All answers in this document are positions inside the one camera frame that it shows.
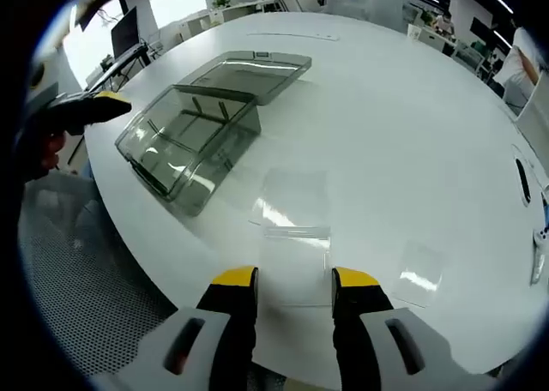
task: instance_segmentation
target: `clear plastic container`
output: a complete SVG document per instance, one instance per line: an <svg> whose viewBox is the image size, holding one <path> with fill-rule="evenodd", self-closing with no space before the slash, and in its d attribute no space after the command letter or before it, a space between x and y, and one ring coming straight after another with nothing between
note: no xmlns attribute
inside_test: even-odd
<svg viewBox="0 0 549 391"><path fill-rule="evenodd" d="M253 93L258 105L266 105L308 70L311 62L309 57L280 52L229 51L184 81Z"/></svg>
<svg viewBox="0 0 549 391"><path fill-rule="evenodd" d="M134 117L116 146L154 191L198 215L260 132L253 94L173 85Z"/></svg>

